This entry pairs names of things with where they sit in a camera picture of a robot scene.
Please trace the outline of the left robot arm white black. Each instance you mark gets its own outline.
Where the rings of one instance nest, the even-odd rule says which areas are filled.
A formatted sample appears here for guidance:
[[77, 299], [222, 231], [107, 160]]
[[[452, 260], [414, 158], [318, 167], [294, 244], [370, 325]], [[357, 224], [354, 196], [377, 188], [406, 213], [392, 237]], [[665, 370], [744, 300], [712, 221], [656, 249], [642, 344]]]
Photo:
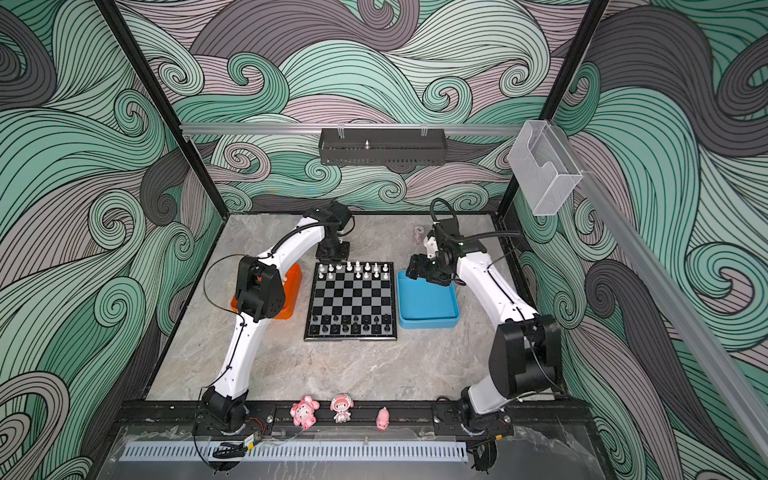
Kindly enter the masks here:
[[205, 387], [201, 400], [210, 417], [225, 432], [237, 432], [246, 423], [250, 371], [261, 338], [271, 320], [284, 308], [287, 273], [309, 250], [318, 246], [333, 262], [349, 255], [349, 243], [340, 239], [350, 209], [333, 201], [303, 214], [296, 226], [258, 255], [244, 255], [236, 274], [234, 330], [220, 372]]

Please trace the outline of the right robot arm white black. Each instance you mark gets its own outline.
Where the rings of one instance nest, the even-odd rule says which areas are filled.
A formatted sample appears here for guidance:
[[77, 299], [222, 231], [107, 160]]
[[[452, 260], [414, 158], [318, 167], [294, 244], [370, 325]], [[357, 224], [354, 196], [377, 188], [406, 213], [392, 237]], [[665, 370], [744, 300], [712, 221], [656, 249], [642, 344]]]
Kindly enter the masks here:
[[440, 286], [461, 280], [494, 326], [488, 373], [463, 394], [471, 416], [493, 413], [522, 395], [557, 387], [562, 369], [557, 321], [526, 303], [489, 254], [472, 252], [448, 263], [437, 255], [414, 254], [406, 276]]

